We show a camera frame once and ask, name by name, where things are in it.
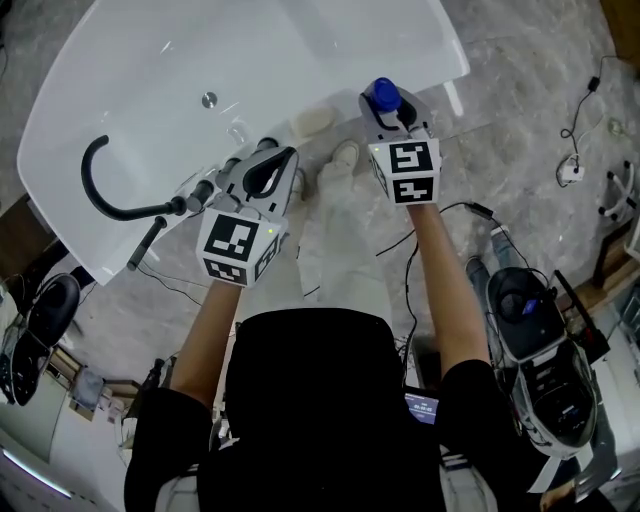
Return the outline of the person's right white shoe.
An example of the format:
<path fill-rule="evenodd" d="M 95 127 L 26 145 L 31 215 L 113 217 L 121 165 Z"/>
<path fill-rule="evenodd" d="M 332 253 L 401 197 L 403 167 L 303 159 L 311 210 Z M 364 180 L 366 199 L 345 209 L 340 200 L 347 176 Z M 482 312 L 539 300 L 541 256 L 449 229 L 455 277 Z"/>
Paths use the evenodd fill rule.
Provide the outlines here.
<path fill-rule="evenodd" d="M 345 168 L 348 172 L 353 172 L 358 164 L 359 157 L 359 144 L 353 140 L 346 140 L 334 150 L 330 164 L 335 164 Z"/>

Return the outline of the white soap bar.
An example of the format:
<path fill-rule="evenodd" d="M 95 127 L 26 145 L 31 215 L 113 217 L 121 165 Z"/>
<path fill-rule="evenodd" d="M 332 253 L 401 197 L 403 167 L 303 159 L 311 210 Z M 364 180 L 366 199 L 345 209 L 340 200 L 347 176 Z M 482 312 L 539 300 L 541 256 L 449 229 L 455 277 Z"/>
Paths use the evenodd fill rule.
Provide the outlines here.
<path fill-rule="evenodd" d="M 323 132 L 334 125 L 335 109 L 331 106 L 317 106 L 297 114 L 291 121 L 292 132 L 297 138 L 306 139 Z"/>

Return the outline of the black curved faucet spout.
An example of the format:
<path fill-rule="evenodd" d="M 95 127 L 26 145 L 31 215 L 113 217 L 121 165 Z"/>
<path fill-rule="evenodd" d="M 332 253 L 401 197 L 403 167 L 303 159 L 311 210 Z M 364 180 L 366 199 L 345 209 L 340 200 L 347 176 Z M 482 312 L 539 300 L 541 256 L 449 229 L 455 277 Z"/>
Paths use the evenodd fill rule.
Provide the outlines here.
<path fill-rule="evenodd" d="M 132 209 L 121 209 L 110 204 L 98 191 L 92 172 L 92 163 L 95 154 L 98 150 L 108 145 L 109 142 L 110 139 L 107 135 L 96 138 L 86 148 L 81 161 L 81 181 L 84 192 L 91 204 L 101 214 L 115 221 L 129 222 L 152 216 L 182 216 L 186 213 L 186 200 L 181 196 L 175 196 L 169 202 L 163 204 Z"/>

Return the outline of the black phone with lit screen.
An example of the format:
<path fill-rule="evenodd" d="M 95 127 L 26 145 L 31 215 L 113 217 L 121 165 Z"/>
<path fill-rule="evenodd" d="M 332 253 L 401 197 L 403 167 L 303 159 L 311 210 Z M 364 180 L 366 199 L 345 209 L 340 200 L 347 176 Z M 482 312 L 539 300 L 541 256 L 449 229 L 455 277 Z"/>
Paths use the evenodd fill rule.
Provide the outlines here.
<path fill-rule="evenodd" d="M 422 424 L 434 425 L 439 400 L 413 392 L 405 393 L 405 402 L 411 415 Z"/>

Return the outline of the black padded equipment case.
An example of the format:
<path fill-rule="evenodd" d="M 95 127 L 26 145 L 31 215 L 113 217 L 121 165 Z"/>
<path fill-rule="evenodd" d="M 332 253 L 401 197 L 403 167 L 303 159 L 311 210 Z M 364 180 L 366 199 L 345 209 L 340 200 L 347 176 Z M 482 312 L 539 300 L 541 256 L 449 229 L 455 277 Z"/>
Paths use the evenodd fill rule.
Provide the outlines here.
<path fill-rule="evenodd" d="M 0 342 L 0 392 L 11 405 L 34 396 L 54 349 L 80 304 L 80 286 L 69 274 L 50 279 L 24 315 L 4 329 Z"/>

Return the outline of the white bathtub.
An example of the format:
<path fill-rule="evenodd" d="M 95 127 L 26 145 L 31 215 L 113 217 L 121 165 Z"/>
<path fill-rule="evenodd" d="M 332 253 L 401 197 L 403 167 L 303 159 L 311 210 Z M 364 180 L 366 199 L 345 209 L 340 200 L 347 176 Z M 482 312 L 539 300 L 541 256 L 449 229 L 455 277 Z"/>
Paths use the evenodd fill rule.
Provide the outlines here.
<path fill-rule="evenodd" d="M 101 214 L 81 183 L 88 145 L 100 194 L 121 209 L 187 195 L 207 171 L 329 103 L 359 116 L 386 77 L 413 93 L 468 74 L 441 0 L 95 0 L 49 71 L 17 156 L 42 216 L 100 284 L 149 220 Z M 217 106 L 206 109 L 212 91 Z"/>

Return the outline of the white office chair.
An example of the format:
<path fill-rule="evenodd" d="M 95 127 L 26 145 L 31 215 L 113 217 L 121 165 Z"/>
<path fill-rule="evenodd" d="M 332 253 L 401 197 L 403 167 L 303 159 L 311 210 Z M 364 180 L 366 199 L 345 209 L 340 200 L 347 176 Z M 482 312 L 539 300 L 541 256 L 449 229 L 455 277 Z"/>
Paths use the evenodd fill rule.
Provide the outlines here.
<path fill-rule="evenodd" d="M 598 207 L 598 214 L 617 222 L 627 210 L 636 211 L 638 201 L 635 192 L 636 170 L 634 164 L 624 160 L 622 170 L 606 172 L 606 193 L 604 202 Z"/>

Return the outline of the person's right forearm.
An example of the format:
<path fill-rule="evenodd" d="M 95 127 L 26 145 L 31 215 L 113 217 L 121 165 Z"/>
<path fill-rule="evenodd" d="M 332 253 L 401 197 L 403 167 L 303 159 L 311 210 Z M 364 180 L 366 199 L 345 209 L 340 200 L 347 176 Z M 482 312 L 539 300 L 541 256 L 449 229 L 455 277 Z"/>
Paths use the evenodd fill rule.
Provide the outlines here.
<path fill-rule="evenodd" d="M 434 204 L 407 208 L 413 223 L 442 376 L 453 373 L 471 387 L 495 386 L 482 311 Z"/>

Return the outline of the dark wooden stool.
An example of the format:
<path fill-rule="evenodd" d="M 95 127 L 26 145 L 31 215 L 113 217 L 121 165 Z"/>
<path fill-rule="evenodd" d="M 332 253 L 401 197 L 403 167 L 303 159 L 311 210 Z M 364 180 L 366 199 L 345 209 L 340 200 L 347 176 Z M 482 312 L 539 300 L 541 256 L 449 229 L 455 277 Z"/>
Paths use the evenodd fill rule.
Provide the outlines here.
<path fill-rule="evenodd" d="M 41 282 L 68 254 L 25 194 L 0 216 L 0 277 L 19 274 Z"/>

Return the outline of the blue bottle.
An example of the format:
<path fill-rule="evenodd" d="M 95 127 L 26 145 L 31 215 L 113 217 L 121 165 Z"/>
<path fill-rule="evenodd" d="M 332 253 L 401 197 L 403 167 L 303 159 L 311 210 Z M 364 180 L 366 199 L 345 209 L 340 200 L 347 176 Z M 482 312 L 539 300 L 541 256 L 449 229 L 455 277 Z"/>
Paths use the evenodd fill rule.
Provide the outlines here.
<path fill-rule="evenodd" d="M 402 97 L 390 79 L 386 77 L 375 79 L 361 96 L 381 130 L 399 132 L 402 129 L 402 124 L 398 120 Z"/>

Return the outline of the person's left forearm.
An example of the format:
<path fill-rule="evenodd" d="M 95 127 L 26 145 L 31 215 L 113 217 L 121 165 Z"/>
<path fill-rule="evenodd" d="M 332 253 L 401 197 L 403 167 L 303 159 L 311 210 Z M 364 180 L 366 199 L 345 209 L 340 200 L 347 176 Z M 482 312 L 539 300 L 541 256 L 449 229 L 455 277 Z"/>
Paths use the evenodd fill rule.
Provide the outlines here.
<path fill-rule="evenodd" d="M 214 281 L 182 346 L 170 388 L 208 409 L 214 404 L 241 288 Z"/>

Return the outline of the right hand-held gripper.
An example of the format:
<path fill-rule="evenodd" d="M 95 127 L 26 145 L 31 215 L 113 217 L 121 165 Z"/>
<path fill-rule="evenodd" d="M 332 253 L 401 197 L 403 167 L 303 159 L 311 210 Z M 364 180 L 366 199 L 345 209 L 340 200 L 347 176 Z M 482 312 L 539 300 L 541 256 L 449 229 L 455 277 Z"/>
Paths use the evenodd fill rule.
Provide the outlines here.
<path fill-rule="evenodd" d="M 362 92 L 358 105 L 362 114 L 372 170 L 384 195 L 393 205 L 433 204 L 438 201 L 441 177 L 439 140 L 429 133 L 430 109 L 417 96 L 399 89 L 398 120 L 412 130 L 391 141 L 383 139 L 379 115 Z"/>

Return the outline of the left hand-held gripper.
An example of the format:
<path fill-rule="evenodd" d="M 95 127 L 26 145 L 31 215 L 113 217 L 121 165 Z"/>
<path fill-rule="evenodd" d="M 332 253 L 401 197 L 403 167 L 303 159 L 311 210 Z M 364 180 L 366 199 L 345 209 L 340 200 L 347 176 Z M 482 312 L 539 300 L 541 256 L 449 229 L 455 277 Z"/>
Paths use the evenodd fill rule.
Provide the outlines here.
<path fill-rule="evenodd" d="M 280 251 L 298 167 L 290 146 L 256 150 L 233 166 L 228 189 L 202 215 L 196 256 L 207 276 L 244 288 L 260 280 Z"/>

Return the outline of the person's black shirt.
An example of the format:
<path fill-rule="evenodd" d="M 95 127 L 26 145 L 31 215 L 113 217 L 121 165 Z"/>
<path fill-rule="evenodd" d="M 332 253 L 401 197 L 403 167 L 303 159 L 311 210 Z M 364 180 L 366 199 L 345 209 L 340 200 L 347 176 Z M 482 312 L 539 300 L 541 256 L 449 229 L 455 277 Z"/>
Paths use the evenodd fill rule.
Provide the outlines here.
<path fill-rule="evenodd" d="M 127 512 L 155 512 L 185 478 L 198 512 L 525 512 L 541 455 L 516 432 L 490 366 L 454 366 L 433 424 L 410 412 L 393 350 L 233 354 L 234 442 L 210 444 L 210 409 L 183 391 L 143 402 Z"/>

